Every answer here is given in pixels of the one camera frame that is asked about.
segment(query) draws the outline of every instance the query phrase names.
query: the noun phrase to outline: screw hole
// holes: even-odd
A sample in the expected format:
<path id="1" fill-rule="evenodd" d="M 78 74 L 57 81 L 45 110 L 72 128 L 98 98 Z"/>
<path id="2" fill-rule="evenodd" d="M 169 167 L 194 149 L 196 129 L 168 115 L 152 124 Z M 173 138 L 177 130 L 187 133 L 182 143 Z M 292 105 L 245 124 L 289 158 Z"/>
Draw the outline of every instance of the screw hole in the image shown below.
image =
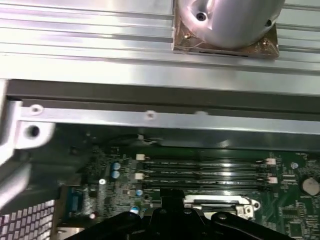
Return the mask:
<path id="1" fill-rule="evenodd" d="M 196 15 L 196 19 L 198 19 L 199 21 L 203 22 L 204 20 L 207 19 L 206 15 L 203 13 L 203 12 L 199 12 L 197 15 Z"/>
<path id="2" fill-rule="evenodd" d="M 266 21 L 265 26 L 266 27 L 271 27 L 272 25 L 272 21 L 270 19 L 268 19 L 268 21 Z"/>
<path id="3" fill-rule="evenodd" d="M 37 126 L 29 126 L 26 130 L 26 134 L 28 137 L 36 138 L 39 136 L 40 129 Z"/>

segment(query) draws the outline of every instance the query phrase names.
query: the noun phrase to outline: motherboard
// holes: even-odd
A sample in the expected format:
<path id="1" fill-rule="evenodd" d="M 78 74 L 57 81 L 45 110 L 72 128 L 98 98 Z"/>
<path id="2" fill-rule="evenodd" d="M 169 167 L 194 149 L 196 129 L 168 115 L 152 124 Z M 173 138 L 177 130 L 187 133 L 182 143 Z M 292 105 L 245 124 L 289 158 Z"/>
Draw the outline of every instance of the motherboard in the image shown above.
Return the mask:
<path id="1" fill-rule="evenodd" d="M 161 206 L 160 189 L 184 191 L 184 205 L 210 219 L 230 212 L 297 240 L 320 239 L 320 159 L 301 152 L 95 146 L 69 186 L 65 221 L 95 224 L 124 211 Z"/>

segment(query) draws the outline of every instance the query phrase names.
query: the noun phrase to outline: green circuit board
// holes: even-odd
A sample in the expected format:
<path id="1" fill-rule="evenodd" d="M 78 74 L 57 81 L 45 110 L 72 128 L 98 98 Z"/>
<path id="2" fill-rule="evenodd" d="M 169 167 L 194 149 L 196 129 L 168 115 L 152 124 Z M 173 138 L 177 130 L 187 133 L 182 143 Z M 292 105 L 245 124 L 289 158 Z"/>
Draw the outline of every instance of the green circuit board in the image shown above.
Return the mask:
<path id="1" fill-rule="evenodd" d="M 114 163 L 120 164 L 116 176 Z M 86 191 L 97 194 L 83 194 L 75 215 L 98 210 L 107 218 L 136 207 L 143 216 L 147 208 L 160 207 L 160 188 L 178 188 L 185 195 L 246 196 L 261 204 L 252 221 L 295 239 L 320 239 L 320 196 L 317 188 L 308 194 L 302 187 L 305 180 L 320 180 L 320 159 L 308 153 L 96 147 L 83 174 Z M 99 179 L 106 184 L 99 185 Z"/>

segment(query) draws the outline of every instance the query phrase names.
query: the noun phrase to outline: copper base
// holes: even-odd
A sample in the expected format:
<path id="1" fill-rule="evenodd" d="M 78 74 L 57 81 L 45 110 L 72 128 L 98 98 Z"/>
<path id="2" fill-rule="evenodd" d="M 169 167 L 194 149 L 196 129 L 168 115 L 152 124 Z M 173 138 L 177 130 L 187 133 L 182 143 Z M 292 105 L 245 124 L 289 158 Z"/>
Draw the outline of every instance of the copper base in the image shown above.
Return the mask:
<path id="1" fill-rule="evenodd" d="M 219 54 L 228 56 L 251 57 L 260 59 L 275 59 L 279 57 L 279 45 L 276 25 L 271 28 L 265 36 L 258 42 L 239 49 L 225 49 L 216 47 L 209 43 L 203 42 L 196 37 L 184 25 L 181 20 L 178 8 L 178 1 L 174 5 L 174 39 L 173 51 L 176 53 L 205 53 L 205 54 Z"/>

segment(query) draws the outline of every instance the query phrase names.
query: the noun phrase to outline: ventilation grille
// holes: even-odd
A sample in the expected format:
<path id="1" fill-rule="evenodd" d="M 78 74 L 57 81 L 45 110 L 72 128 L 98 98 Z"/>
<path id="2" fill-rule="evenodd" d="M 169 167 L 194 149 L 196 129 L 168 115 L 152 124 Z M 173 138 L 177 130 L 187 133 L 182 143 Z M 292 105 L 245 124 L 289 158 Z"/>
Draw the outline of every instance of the ventilation grille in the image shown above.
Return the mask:
<path id="1" fill-rule="evenodd" d="M 0 240 L 50 240 L 55 201 L 0 216 Z"/>

